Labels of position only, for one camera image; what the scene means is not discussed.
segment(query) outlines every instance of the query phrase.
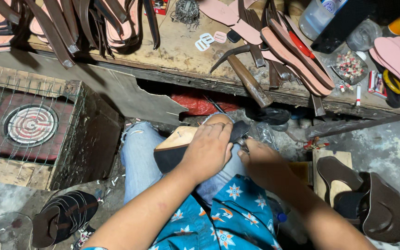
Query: blue bottle cap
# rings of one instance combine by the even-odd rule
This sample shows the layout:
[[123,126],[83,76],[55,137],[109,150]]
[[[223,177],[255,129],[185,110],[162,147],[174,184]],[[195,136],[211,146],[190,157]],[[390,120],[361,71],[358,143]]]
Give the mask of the blue bottle cap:
[[284,213],[278,213],[278,214],[277,214],[277,219],[278,219],[280,222],[285,222],[286,219],[287,219],[287,216],[286,216],[286,214],[284,214]]

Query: hammer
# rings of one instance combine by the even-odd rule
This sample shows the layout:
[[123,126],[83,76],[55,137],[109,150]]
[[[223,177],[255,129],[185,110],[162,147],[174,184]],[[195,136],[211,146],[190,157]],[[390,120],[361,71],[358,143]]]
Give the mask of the hammer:
[[209,73],[212,73],[222,62],[227,60],[251,96],[256,100],[260,107],[264,108],[272,104],[272,99],[265,93],[263,88],[253,77],[250,71],[245,67],[245,65],[243,65],[243,63],[236,57],[237,54],[249,51],[249,44],[228,50],[216,62],[216,64],[214,64]]

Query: plastic bag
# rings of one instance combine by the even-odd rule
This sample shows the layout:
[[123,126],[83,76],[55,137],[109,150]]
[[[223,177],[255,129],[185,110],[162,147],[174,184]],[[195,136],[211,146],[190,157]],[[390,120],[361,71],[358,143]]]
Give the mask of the plastic bag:
[[[178,104],[189,109],[185,113],[188,115],[210,115],[214,114],[218,110],[208,102],[202,94],[195,92],[183,93],[183,94],[172,94],[171,99],[176,101]],[[227,102],[217,101],[217,104],[225,111],[235,111],[239,109],[236,104],[231,104]]]
[[278,108],[245,108],[246,117],[257,122],[267,122],[271,125],[282,125],[290,118],[289,111]]
[[274,131],[266,122],[259,122],[256,126],[260,142],[263,142],[275,150],[279,150],[275,142]]

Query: wooden hammer handle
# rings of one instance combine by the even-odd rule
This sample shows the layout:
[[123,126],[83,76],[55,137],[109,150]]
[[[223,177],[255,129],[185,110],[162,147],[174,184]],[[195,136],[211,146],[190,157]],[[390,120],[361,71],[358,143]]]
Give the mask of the wooden hammer handle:
[[235,55],[228,56],[227,60],[260,107],[264,108],[272,104],[271,98],[265,93],[257,80]]

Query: red plastic bag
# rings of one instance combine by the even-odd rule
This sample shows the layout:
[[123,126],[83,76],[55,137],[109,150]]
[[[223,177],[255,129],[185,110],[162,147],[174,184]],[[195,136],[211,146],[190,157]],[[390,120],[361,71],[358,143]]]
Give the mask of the red plastic bag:
[[[171,99],[176,101],[178,104],[182,105],[189,109],[185,113],[188,115],[210,115],[214,114],[218,110],[212,105],[212,103],[208,102],[203,94],[197,94],[195,92],[184,93],[184,94],[172,94]],[[239,106],[236,104],[231,104],[227,102],[217,101],[217,104],[225,111],[234,111],[239,109]]]

